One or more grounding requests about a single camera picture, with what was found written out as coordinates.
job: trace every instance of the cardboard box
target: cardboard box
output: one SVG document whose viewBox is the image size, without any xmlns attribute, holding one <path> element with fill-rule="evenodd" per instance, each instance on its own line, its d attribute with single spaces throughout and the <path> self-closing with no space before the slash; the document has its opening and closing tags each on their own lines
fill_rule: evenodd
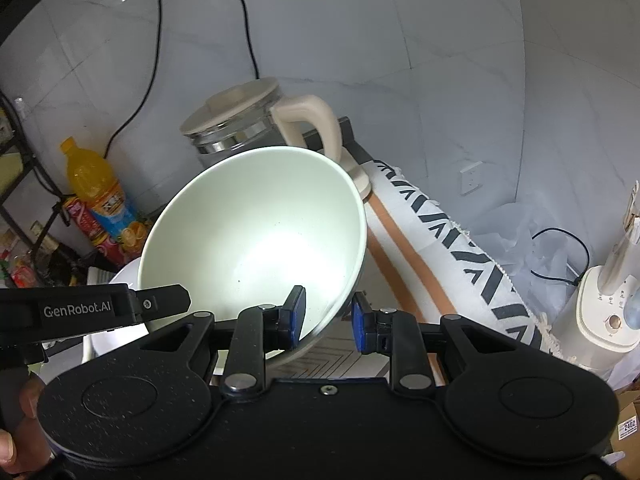
<svg viewBox="0 0 640 480">
<path fill-rule="evenodd" d="M 617 394 L 620 406 L 618 424 L 611 435 L 613 451 L 624 451 L 625 457 L 616 462 L 616 468 L 630 480 L 640 480 L 640 391 Z"/>
</svg>

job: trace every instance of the black rack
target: black rack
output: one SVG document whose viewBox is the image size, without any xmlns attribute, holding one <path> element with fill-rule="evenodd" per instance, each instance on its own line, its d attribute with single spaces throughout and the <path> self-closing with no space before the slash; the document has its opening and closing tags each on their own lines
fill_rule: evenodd
<svg viewBox="0 0 640 480">
<path fill-rule="evenodd" d="M 68 215 L 66 215 L 65 209 L 63 208 L 63 202 L 65 201 L 66 196 L 62 193 L 58 185 L 38 160 L 38 157 L 35 155 L 33 149 L 29 144 L 29 141 L 24 134 L 20 118 L 18 117 L 13 104 L 11 103 L 11 101 L 9 101 L 8 97 L 2 91 L 0 91 L 0 107 L 2 107 L 2 109 L 5 111 L 11 129 L 14 131 L 14 136 L 11 138 L 11 140 L 0 146 L 0 156 L 4 155 L 10 149 L 15 147 L 17 152 L 20 153 L 20 156 L 22 157 L 22 171 L 20 172 L 20 175 L 18 175 L 18 177 L 11 184 L 9 184 L 9 186 L 2 192 L 2 194 L 0 194 L 0 216 L 4 219 L 5 222 L 7 222 L 12 231 L 18 237 L 20 237 L 25 245 L 27 245 L 27 247 L 30 249 L 31 262 L 33 264 L 33 269 L 36 272 L 40 284 L 50 285 L 50 282 L 46 278 L 46 276 L 44 276 L 38 270 L 35 255 L 38 253 L 38 249 L 40 248 L 44 237 L 49 232 L 49 229 L 51 228 L 51 225 L 53 224 L 57 216 L 60 216 L 66 226 L 70 224 L 70 219 Z M 11 194 L 17 189 L 17 187 L 20 186 L 20 183 L 29 173 L 31 173 L 31 171 L 34 172 L 34 176 L 38 181 L 40 181 L 41 184 L 41 179 L 46 182 L 46 185 L 49 187 L 48 191 L 56 199 L 56 203 L 51 208 L 51 215 L 45 222 L 42 232 L 35 242 L 31 241 L 31 237 L 18 225 L 18 223 L 11 216 L 11 213 L 9 213 L 4 206 L 5 201 L 11 196 Z"/>
</svg>

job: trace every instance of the beverage can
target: beverage can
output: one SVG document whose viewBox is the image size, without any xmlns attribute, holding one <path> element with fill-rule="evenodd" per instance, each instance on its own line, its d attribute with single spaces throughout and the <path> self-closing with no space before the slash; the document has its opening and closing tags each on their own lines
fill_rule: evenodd
<svg viewBox="0 0 640 480">
<path fill-rule="evenodd" d="M 65 200 L 65 209 L 74 220 L 78 228 L 89 238 L 94 240 L 102 237 L 104 229 L 91 214 L 91 211 L 77 196 Z"/>
<path fill-rule="evenodd" d="M 92 213 L 105 231 L 131 256 L 142 254 L 148 228 L 116 182 L 92 205 Z"/>
<path fill-rule="evenodd" d="M 112 264 L 119 267 L 124 267 L 129 263 L 129 256 L 122 250 L 122 247 L 111 238 L 107 233 L 103 233 L 102 236 L 92 240 L 94 247 L 96 247 L 102 256 L 107 258 Z"/>
</svg>

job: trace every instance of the bowl rim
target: bowl rim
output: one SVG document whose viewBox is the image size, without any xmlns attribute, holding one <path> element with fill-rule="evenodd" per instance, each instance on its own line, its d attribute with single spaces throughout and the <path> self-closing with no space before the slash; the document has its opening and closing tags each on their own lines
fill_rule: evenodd
<svg viewBox="0 0 640 480">
<path fill-rule="evenodd" d="M 146 254 L 148 253 L 148 248 L 149 248 L 150 242 L 152 241 L 152 237 L 154 236 L 154 233 L 158 225 L 160 225 L 162 218 L 164 218 L 164 216 L 172 207 L 172 205 L 174 205 L 175 202 L 180 200 L 180 197 L 182 195 L 189 192 L 189 189 L 193 187 L 199 180 L 207 178 L 210 173 L 219 171 L 220 168 L 222 168 L 224 165 L 234 164 L 241 158 L 250 158 L 252 156 L 259 156 L 261 153 L 264 153 L 264 152 L 291 152 L 291 153 L 297 152 L 301 156 L 308 156 L 309 158 L 316 158 L 317 160 L 322 160 L 329 167 L 332 167 L 334 168 L 334 170 L 337 170 L 338 174 L 340 174 L 340 176 L 342 177 L 342 180 L 345 183 L 347 183 L 348 188 L 351 191 L 351 195 L 353 196 L 354 202 L 356 203 L 356 209 L 358 211 L 358 224 L 360 227 L 358 247 L 357 247 L 354 267 L 351 270 L 351 274 L 348 276 L 348 279 L 346 280 L 346 283 L 342 291 L 334 301 L 334 304 L 329 308 L 329 310 L 326 312 L 326 314 L 320 320 L 320 322 L 315 327 L 313 327 L 308 334 L 306 334 L 304 337 L 300 339 L 300 343 L 295 350 L 281 352 L 269 358 L 268 362 L 271 366 L 271 365 L 281 365 L 281 364 L 290 362 L 291 360 L 298 357 L 300 354 L 304 353 L 306 350 L 310 348 L 310 346 L 318 339 L 319 333 L 321 333 L 322 330 L 325 329 L 325 327 L 331 322 L 331 320 L 336 316 L 336 314 L 338 314 L 338 312 L 341 310 L 341 308 L 350 298 L 351 294 L 353 293 L 353 289 L 355 288 L 356 282 L 358 281 L 360 277 L 360 273 L 362 271 L 364 256 L 367 249 L 367 220 L 365 215 L 364 204 L 362 203 L 360 193 L 358 192 L 358 189 L 356 188 L 356 185 L 353 183 L 353 180 L 351 179 L 349 174 L 346 171 L 344 171 L 339 164 L 330 160 L 323 154 L 315 152 L 313 150 L 309 150 L 307 148 L 298 148 L 295 146 L 265 146 L 263 148 L 255 148 L 253 150 L 248 150 L 246 152 L 242 152 L 242 153 L 238 153 L 236 155 L 230 156 L 229 158 L 226 158 L 220 161 L 219 163 L 211 166 L 210 168 L 207 168 L 202 173 L 194 177 L 194 179 L 189 181 L 186 184 L 186 186 L 184 186 L 169 201 L 169 203 L 165 206 L 164 210 L 160 213 L 158 220 L 156 220 L 155 224 L 153 225 L 151 232 L 147 237 L 144 248 L 142 249 L 142 254 L 140 256 L 140 266 L 138 267 L 138 286 L 140 288 L 143 287 L 142 273 L 145 267 L 145 257 L 146 257 Z"/>
</svg>

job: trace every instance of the kettle lid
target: kettle lid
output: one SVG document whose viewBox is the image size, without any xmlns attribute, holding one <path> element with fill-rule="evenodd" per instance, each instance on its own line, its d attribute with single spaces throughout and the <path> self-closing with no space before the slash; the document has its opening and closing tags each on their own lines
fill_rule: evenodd
<svg viewBox="0 0 640 480">
<path fill-rule="evenodd" d="M 265 77 L 212 95 L 181 124 L 180 132 L 189 136 L 224 123 L 277 89 L 277 79 Z"/>
</svg>

